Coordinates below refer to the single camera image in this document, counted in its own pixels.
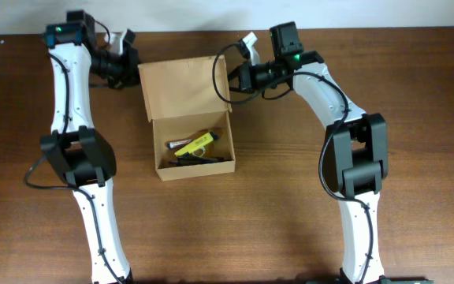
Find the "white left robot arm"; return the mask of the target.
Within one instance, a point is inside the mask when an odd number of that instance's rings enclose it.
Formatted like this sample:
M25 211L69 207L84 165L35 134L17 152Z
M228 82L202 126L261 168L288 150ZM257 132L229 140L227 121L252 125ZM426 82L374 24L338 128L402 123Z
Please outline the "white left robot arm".
M54 118L42 136L44 158L73 193L81 211L91 254L93 283L131 283L114 213L114 150L95 129L91 115L90 81L96 75L114 90L140 84L135 34L126 30L107 35L97 44L97 21L83 10L68 11L60 24L47 25L44 42L54 74Z

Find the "yellow highlighter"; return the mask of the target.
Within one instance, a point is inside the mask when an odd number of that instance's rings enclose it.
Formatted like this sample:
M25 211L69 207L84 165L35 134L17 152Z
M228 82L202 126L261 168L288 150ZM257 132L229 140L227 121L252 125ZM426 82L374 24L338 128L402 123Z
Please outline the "yellow highlighter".
M189 144L185 145L178 151L174 152L176 157L181 157L183 155L192 155L200 148L206 147L208 144L218 139L218 135L208 132L200 136L199 138L194 139Z

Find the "blue whiteboard marker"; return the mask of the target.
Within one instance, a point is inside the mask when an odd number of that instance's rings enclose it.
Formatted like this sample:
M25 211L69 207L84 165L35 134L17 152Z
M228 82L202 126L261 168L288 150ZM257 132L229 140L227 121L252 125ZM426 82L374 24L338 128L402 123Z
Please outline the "blue whiteboard marker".
M166 143L168 149L183 147L192 142L192 139L172 140Z

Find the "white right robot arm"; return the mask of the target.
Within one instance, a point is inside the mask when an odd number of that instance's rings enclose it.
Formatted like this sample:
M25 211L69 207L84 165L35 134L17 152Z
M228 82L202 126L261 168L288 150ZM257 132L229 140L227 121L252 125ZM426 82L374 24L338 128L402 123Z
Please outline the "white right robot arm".
M274 59L262 63L249 33L236 43L245 62L229 74L238 91L263 95L287 84L314 111L326 131L318 160L318 177L338 202L344 238L340 280L379 283L384 276L378 249L377 208L387 177L387 126L380 114L356 106L331 77L322 56L305 50L296 24L270 28Z

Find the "yellow tape roll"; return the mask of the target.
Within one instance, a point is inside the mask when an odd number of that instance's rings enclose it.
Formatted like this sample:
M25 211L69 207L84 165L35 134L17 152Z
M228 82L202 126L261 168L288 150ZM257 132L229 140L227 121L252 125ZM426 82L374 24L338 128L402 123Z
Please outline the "yellow tape roll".
M212 158L217 154L217 150L214 144L208 144L197 149L192 154L200 158Z

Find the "black permanent marker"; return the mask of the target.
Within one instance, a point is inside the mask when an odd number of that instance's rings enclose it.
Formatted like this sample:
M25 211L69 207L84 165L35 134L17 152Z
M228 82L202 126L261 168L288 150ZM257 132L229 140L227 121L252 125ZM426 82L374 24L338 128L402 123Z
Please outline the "black permanent marker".
M209 163L222 163L225 159L222 157L198 157L194 155L184 155L177 158L177 164L182 166L191 166Z

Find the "brown cardboard box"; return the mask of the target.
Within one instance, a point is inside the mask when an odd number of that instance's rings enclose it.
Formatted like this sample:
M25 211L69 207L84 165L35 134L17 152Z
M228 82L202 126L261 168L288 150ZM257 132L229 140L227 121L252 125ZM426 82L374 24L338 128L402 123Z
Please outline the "brown cardboard box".
M140 82L152 124L155 169L162 181L226 174L235 170L229 115L232 107L218 96L229 98L225 59L214 56L187 58L139 65ZM168 149L172 140L196 139L212 132L218 139L214 157L222 163L172 166L180 148Z

